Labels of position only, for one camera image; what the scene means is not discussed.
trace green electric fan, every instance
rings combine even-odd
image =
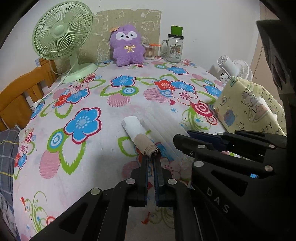
[[[93,23],[89,7],[77,1],[62,2],[51,8],[35,26],[32,42],[36,53],[44,59],[69,57],[71,70],[61,83],[79,80],[93,73],[93,63],[78,64],[77,51],[88,38]]]

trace star print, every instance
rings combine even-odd
[[[240,130],[244,129],[244,123],[241,123],[241,122],[239,123],[239,129]]]

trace fan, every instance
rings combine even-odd
[[[228,78],[235,76],[249,81],[253,79],[252,70],[243,60],[236,59],[232,61],[228,56],[223,55],[217,60],[217,63]]]
[[[44,59],[69,57],[71,69],[61,83],[79,80],[93,73],[93,63],[78,64],[77,51],[88,38],[93,23],[91,10],[77,1],[62,2],[38,21],[32,42],[36,53]]]

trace wooden chair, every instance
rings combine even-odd
[[[29,123],[32,110],[24,93],[27,92],[32,101],[36,102],[44,96],[40,82],[44,80],[49,88],[57,79],[57,75],[51,71],[49,65],[51,62],[56,72],[54,61],[42,58],[39,60],[41,67],[18,77],[0,93],[0,131],[6,130],[6,125],[8,128],[13,128],[17,124],[20,128],[25,128]]]

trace yellow tissue box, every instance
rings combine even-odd
[[[232,77],[216,100],[214,110],[230,133],[244,130],[287,134],[284,108],[263,86],[248,80]]]

